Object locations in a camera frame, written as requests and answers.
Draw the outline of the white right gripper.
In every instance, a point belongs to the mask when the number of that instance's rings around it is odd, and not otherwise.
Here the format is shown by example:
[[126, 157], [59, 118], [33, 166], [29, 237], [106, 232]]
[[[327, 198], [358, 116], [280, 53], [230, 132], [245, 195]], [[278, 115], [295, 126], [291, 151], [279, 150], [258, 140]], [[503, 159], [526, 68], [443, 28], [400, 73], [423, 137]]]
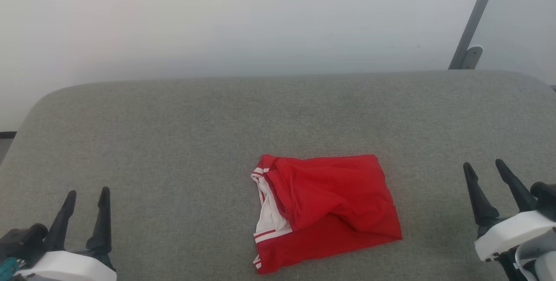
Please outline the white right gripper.
[[537, 200], [528, 188], [508, 168], [502, 159], [495, 160], [498, 172], [512, 192], [520, 213], [500, 222], [498, 210], [490, 204], [479, 185], [479, 179], [471, 164], [463, 164], [467, 192], [475, 224], [478, 226], [478, 240], [475, 251], [481, 261], [493, 260], [522, 243], [526, 243], [550, 229], [556, 222], [548, 219], [536, 210]]

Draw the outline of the red shirt with white sleeves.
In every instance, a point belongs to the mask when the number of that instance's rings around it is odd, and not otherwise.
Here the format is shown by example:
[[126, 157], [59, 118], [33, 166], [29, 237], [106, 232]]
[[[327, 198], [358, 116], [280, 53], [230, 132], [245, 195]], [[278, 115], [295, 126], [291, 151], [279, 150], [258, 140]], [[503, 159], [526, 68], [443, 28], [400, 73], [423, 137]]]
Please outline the red shirt with white sleeves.
[[397, 208], [375, 155], [264, 154], [251, 177], [261, 203], [253, 235], [258, 274], [402, 240]]

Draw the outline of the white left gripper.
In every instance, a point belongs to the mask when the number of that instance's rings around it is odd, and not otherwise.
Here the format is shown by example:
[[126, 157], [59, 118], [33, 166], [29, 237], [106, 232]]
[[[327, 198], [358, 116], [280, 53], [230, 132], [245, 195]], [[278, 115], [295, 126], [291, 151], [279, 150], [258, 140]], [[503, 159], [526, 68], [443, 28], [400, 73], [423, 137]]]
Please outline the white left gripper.
[[75, 210], [77, 192], [68, 193], [44, 238], [47, 253], [32, 267], [18, 271], [24, 281], [117, 281], [109, 254], [113, 249], [110, 189], [103, 187], [95, 228], [86, 243], [86, 256], [65, 251], [68, 222]]

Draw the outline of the grey metal post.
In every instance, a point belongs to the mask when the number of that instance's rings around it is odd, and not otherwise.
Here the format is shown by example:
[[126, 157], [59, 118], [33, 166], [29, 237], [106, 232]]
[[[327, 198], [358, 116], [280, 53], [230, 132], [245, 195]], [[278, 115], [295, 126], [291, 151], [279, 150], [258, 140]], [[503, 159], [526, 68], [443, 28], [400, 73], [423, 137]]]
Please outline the grey metal post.
[[481, 46], [471, 45], [471, 41], [478, 28], [489, 0], [476, 0], [474, 8], [467, 20], [467, 25], [461, 35], [456, 51], [448, 67], [449, 70], [475, 69], [483, 53]]

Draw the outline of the grey fabric sofa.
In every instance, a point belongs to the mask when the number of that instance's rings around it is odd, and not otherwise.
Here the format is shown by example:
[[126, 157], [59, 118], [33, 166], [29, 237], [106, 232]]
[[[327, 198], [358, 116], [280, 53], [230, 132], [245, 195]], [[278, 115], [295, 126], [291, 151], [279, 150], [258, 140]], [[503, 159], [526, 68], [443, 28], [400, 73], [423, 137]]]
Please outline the grey fabric sofa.
[[[258, 275], [263, 154], [374, 154], [403, 239]], [[506, 281], [474, 250], [463, 164], [502, 216], [495, 167], [556, 183], [556, 92], [522, 73], [457, 71], [95, 83], [46, 95], [0, 164], [0, 237], [50, 226], [85, 249], [111, 190], [118, 281]]]

